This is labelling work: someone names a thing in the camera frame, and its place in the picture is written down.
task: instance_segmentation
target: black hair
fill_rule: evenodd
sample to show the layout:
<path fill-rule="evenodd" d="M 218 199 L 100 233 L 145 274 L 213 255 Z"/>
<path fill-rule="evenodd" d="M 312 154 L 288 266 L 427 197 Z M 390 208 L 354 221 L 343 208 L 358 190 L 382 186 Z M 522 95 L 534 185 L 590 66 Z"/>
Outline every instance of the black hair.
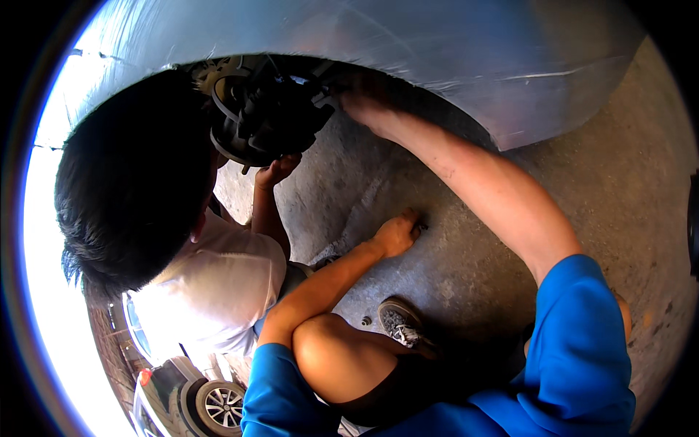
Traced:
<path fill-rule="evenodd" d="M 55 207 L 66 279 L 93 302 L 148 284 L 186 243 L 211 183 L 206 97 L 182 71 L 117 93 L 67 140 Z"/>

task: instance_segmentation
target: forearm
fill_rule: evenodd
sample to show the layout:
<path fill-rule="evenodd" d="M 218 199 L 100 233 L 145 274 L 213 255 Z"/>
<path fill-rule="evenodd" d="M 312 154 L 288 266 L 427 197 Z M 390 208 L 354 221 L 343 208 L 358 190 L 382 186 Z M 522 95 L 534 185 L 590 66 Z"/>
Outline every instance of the forearm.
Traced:
<path fill-rule="evenodd" d="M 289 259 L 291 244 L 286 229 L 279 216 L 277 202 L 274 199 L 274 189 L 262 189 L 255 185 L 252 200 L 252 231 L 274 238 L 282 246 L 284 256 Z"/>
<path fill-rule="evenodd" d="M 556 202 L 512 162 L 411 114 L 393 115 L 386 129 L 524 260 L 537 284 L 558 261 L 581 252 Z"/>
<path fill-rule="evenodd" d="M 380 247 L 368 241 L 318 270 L 272 307 L 258 345 L 279 343 L 291 347 L 291 336 L 299 325 L 335 308 L 352 285 L 383 256 Z"/>

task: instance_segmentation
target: concrete floor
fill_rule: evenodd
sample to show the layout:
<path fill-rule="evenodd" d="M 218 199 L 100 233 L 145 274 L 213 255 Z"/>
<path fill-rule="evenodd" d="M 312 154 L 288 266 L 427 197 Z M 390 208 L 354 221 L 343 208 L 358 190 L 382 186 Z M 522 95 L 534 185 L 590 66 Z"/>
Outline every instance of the concrete floor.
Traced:
<path fill-rule="evenodd" d="M 395 94 L 400 105 L 491 147 L 480 126 L 441 98 L 422 89 Z M 697 299 L 685 230 L 696 146 L 654 44 L 642 44 L 609 103 L 583 127 L 504 155 L 549 190 L 630 304 L 636 428 L 671 376 Z M 216 193 L 245 222 L 254 171 L 242 176 L 240 168 L 229 162 L 219 171 Z M 419 160 L 340 111 L 276 194 L 291 258 L 304 263 L 347 252 L 405 206 L 425 213 L 429 229 L 415 247 L 376 266 L 338 304 L 356 327 L 365 315 L 375 320 L 378 303 L 393 294 L 451 338 L 483 342 L 534 320 L 536 286 L 524 263 Z M 376 321 L 368 328 L 377 330 Z"/>

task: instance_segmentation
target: white t-shirt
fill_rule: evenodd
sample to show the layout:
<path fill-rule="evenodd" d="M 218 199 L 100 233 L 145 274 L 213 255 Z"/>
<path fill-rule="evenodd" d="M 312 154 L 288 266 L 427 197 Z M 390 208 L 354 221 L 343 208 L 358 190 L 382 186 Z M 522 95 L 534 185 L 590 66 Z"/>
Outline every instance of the white t-shirt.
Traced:
<path fill-rule="evenodd" d="M 198 243 L 131 298 L 151 349 L 159 341 L 249 356 L 252 325 L 277 302 L 287 263 L 274 239 L 228 223 L 211 209 Z"/>

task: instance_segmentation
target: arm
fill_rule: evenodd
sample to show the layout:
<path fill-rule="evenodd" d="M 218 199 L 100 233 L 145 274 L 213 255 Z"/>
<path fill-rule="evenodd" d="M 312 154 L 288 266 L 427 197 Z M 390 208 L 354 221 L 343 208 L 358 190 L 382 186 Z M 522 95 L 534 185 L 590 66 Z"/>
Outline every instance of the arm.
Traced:
<path fill-rule="evenodd" d="M 301 161 L 301 154 L 286 155 L 275 160 L 269 167 L 260 169 L 255 175 L 252 200 L 252 231 L 274 238 L 282 246 L 287 261 L 291 255 L 291 244 L 279 216 L 274 199 L 274 186 L 291 174 Z"/>
<path fill-rule="evenodd" d="M 556 202 L 513 163 L 359 93 L 346 92 L 340 100 L 355 120 L 402 145 L 434 171 L 524 260 L 538 285 L 557 262 L 582 252 Z"/>
<path fill-rule="evenodd" d="M 405 209 L 401 215 L 384 223 L 374 238 L 303 281 L 267 314 L 258 347 L 279 343 L 291 349 L 291 336 L 299 325 L 311 317 L 330 312 L 376 263 L 412 247 L 420 235 L 415 227 L 417 217 L 412 209 Z"/>

